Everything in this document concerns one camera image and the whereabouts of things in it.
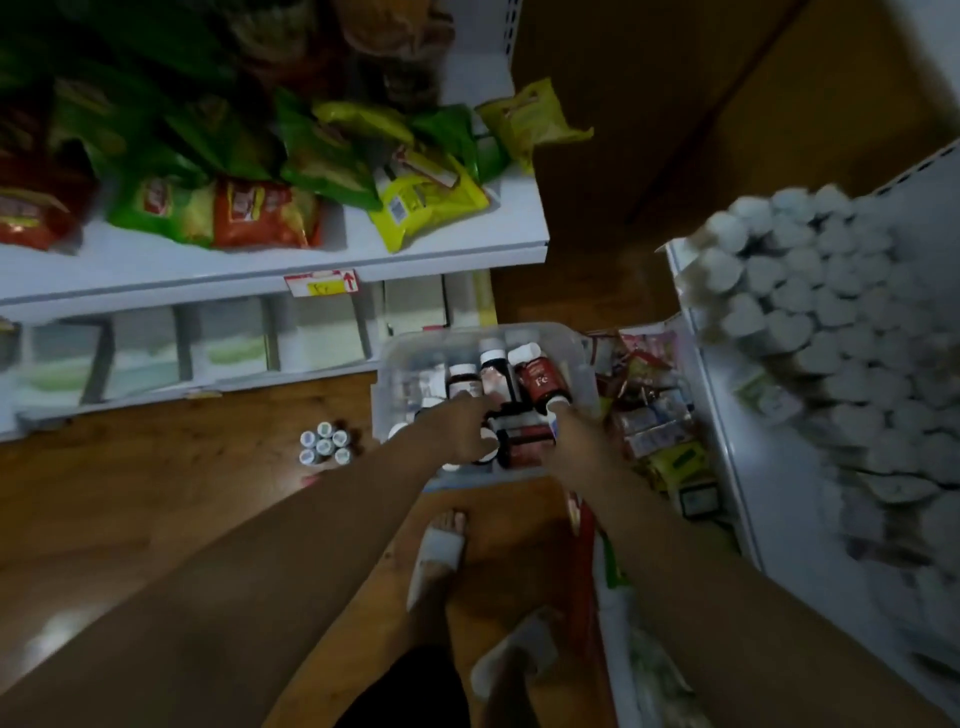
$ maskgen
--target price label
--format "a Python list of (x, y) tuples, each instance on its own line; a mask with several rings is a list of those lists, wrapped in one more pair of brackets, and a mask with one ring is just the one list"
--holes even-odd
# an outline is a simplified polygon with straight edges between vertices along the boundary
[(314, 271), (295, 276), (284, 276), (290, 293), (296, 298), (309, 296), (336, 296), (341, 293), (356, 293), (360, 290), (356, 272), (352, 268), (342, 271)]

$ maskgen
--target black shorts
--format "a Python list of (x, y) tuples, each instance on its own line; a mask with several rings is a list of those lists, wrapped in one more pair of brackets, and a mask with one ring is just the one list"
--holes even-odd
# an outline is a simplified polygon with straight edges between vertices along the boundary
[(336, 728), (374, 725), (469, 728), (467, 694), (447, 650), (414, 647), (353, 701)]

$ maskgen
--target clear plastic container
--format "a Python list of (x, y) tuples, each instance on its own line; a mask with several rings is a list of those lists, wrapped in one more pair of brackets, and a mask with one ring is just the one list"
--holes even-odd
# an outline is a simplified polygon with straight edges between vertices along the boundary
[[(593, 369), (587, 361), (585, 337), (576, 331), (553, 323), (445, 328), (403, 334), (384, 345), (377, 381), (371, 387), (373, 437), (385, 442), (394, 425), (408, 422), (408, 413), (419, 405), (421, 371), (438, 364), (476, 362), (479, 365), (480, 353), (491, 348), (492, 339), (503, 342), (507, 350), (530, 342), (539, 344), (563, 374), (574, 404), (584, 412), (599, 415), (600, 397)], [(543, 474), (543, 468), (504, 470), (495, 462), (465, 465), (455, 473), (437, 473), (427, 490), (493, 485)]]

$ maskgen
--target forearm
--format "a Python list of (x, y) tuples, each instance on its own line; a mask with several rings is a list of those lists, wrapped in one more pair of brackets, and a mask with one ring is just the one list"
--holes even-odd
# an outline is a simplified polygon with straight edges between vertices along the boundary
[(408, 427), (95, 622), (0, 697), (0, 724), (259, 726), (444, 459)]
[(696, 529), (626, 468), (582, 493), (638, 608), (717, 726), (949, 725), (853, 639)]

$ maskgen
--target floor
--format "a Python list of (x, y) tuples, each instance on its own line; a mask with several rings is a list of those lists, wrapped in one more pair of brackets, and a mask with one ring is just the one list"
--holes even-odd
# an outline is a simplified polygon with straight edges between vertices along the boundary
[[(664, 314), (654, 300), (669, 314), (670, 296), (663, 303), (646, 283), (662, 279), (669, 290), (660, 257), (626, 243), (608, 253), (598, 269), (586, 265), (582, 241), (559, 240), (545, 265), (495, 271), (500, 320), (592, 330), (656, 320)], [(118, 410), (0, 446), (0, 690), (126, 595), (297, 489), (305, 470), (295, 438), (304, 428), (345, 420), (371, 447), (373, 381), (321, 379)], [(470, 518), (449, 607), (464, 676), (523, 614), (544, 602), (564, 608), (572, 538), (559, 486), (541, 479), (425, 495), (276, 704), (271, 728), (331, 725), (389, 664), (384, 644), (403, 612), (420, 534), (454, 506)], [(609, 723), (604, 681), (599, 663), (565, 648), (533, 692), (542, 723)]]

